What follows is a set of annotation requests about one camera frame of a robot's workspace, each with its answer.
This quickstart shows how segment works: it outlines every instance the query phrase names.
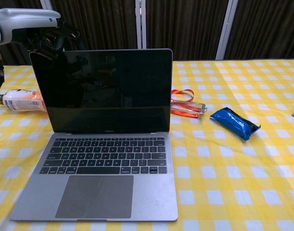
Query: orange lanyard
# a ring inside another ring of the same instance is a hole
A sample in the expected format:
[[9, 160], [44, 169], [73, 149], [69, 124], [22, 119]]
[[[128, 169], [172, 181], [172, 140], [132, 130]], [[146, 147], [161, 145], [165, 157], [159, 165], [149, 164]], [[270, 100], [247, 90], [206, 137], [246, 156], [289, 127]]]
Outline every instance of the orange lanyard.
[[[202, 103], [196, 103], [193, 102], [194, 99], [194, 92], [191, 89], [185, 89], [185, 90], [172, 90], [172, 94], [180, 94], [185, 93], [185, 91], [188, 91], [191, 93], [191, 98], [186, 101], [179, 101], [171, 99], [171, 113], [181, 116], [187, 116], [192, 118], [199, 118], [200, 114], [203, 114], [207, 108]], [[186, 108], [186, 110], [182, 110], [179, 108], [174, 107], [174, 104]]]

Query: yellow checkered tablecloth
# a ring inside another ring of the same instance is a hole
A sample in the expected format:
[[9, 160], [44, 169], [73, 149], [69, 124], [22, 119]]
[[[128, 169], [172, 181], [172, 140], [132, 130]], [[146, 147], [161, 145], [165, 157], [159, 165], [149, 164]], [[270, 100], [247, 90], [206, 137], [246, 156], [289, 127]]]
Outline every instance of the yellow checkered tablecloth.
[[[0, 94], [38, 89], [29, 66], [5, 73]], [[178, 221], [9, 221], [52, 127], [46, 113], [0, 105], [0, 230], [294, 231], [294, 60], [174, 62], [173, 89], [188, 88], [208, 112], [200, 120], [171, 116]], [[242, 141], [209, 119], [223, 107], [261, 129]]]

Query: spacebar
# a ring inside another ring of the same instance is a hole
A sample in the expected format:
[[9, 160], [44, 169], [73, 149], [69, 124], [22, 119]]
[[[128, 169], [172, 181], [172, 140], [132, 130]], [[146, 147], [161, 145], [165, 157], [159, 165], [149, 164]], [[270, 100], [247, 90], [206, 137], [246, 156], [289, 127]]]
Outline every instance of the spacebar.
[[78, 167], [76, 174], [119, 174], [120, 167]]

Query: plastic bottle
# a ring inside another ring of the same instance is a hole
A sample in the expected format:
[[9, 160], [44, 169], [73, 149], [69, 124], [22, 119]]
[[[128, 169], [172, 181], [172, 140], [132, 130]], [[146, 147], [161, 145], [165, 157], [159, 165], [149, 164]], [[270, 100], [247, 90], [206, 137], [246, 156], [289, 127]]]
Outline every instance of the plastic bottle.
[[43, 111], [46, 107], [40, 92], [14, 89], [0, 95], [0, 104], [16, 112]]

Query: trackpad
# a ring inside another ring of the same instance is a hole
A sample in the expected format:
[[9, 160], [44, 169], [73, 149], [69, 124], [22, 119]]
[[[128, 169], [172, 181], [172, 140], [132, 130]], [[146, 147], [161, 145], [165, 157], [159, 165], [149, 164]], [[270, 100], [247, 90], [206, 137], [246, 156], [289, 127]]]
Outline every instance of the trackpad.
[[133, 176], [71, 176], [56, 218], [130, 218]]

